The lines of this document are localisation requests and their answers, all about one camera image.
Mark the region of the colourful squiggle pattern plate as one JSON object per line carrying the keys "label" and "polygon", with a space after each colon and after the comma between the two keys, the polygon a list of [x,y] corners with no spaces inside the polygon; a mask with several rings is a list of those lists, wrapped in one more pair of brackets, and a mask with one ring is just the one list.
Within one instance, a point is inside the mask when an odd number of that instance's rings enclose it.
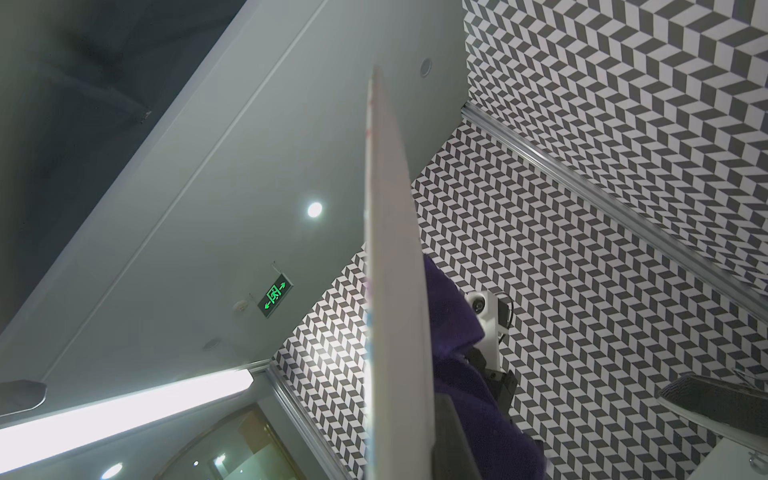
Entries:
{"label": "colourful squiggle pattern plate", "polygon": [[435,443],[431,340],[405,146],[382,71],[369,81],[365,148],[369,479],[429,479]]}

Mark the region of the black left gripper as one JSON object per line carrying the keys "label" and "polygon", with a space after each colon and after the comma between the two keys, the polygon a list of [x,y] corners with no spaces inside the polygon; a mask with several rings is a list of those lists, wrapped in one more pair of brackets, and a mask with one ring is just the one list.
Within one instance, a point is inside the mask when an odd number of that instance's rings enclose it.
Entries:
{"label": "black left gripper", "polygon": [[466,353],[466,361],[481,375],[502,415],[511,419],[512,402],[518,388],[518,378],[512,370],[493,370],[477,348]]}

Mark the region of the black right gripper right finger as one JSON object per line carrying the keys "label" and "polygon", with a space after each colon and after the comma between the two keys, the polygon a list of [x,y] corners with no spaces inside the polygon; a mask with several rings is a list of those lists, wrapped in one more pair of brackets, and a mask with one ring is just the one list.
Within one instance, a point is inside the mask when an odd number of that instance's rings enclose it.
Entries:
{"label": "black right gripper right finger", "polygon": [[658,402],[671,412],[753,452],[767,454],[767,393],[700,375],[663,387]]}

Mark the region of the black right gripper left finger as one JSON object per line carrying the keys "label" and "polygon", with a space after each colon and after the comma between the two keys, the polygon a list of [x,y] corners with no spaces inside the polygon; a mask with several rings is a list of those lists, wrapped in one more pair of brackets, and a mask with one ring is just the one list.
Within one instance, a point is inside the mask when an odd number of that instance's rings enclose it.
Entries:
{"label": "black right gripper left finger", "polygon": [[15,415],[39,407],[46,399],[47,385],[32,380],[0,384],[0,416]]}

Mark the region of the purple microfibre cloth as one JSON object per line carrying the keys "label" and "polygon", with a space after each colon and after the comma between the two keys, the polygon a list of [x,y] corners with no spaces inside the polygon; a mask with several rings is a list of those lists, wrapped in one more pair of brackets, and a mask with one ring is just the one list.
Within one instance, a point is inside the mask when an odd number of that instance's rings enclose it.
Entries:
{"label": "purple microfibre cloth", "polygon": [[547,461],[532,438],[504,418],[482,375],[464,355],[484,332],[463,293],[423,256],[434,389],[449,396],[484,479],[543,479]]}

